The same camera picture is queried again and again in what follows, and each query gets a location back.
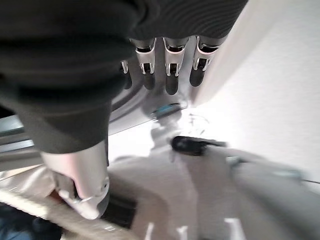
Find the robotic hand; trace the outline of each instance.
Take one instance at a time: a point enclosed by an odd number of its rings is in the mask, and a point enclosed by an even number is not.
[[[57,192],[83,217],[96,219],[108,205],[108,124],[112,99],[132,84],[127,60],[137,55],[152,90],[163,38],[165,89],[174,95],[185,46],[197,36],[190,83],[199,86],[246,2],[0,3],[0,103],[17,113]]]

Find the white cable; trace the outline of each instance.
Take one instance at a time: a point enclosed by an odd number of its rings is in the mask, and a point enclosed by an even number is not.
[[[35,198],[0,188],[0,202],[30,215],[49,220],[65,230],[80,235],[71,239],[138,240],[131,232],[99,219],[88,220],[64,204],[50,198]]]

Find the black clip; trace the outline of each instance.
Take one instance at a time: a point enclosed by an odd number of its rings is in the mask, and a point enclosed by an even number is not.
[[[173,150],[178,153],[191,156],[203,156],[205,154],[207,145],[213,145],[217,147],[227,146],[227,144],[223,141],[190,136],[176,136],[171,141]]]

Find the white wall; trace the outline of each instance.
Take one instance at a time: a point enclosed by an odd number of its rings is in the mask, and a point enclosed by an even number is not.
[[[215,81],[214,74],[209,78]],[[224,87],[198,110],[211,121],[214,138],[320,181],[320,1],[288,4]]]

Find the black object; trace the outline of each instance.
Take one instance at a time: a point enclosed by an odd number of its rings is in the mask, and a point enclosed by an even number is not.
[[[152,90],[156,85],[156,78],[154,73],[150,73],[150,64],[144,64],[145,74],[142,74],[143,77],[143,85],[146,89]]]
[[[174,95],[178,91],[179,77],[175,76],[175,72],[171,73],[170,76],[166,76],[165,90],[169,95]]]
[[[143,7],[126,0],[16,4],[0,3],[0,102],[40,151],[73,153],[105,140],[111,100],[126,85],[119,63],[135,50],[126,36]]]
[[[207,145],[226,147],[225,142],[190,136],[176,136],[171,141],[173,150],[190,156],[203,156]]]
[[[204,80],[204,76],[205,76],[205,71],[203,71],[202,67],[198,67],[197,70],[192,68],[190,73],[190,79],[189,79],[191,86],[193,87],[200,86],[200,84]]]
[[[136,208],[137,203],[135,201],[111,195],[108,207],[101,219],[130,229],[136,214]]]
[[[61,236],[58,225],[0,203],[1,240],[59,240]]]
[[[131,38],[183,39],[197,35],[209,37],[213,44],[220,45],[247,0],[152,0],[151,3],[148,11],[153,19],[134,28]]]
[[[15,115],[12,111],[0,106],[0,119]]]
[[[125,80],[126,80],[126,84],[124,86],[124,89],[128,90],[132,87],[132,79],[130,76],[130,72],[128,71],[126,74],[124,74],[125,76]]]

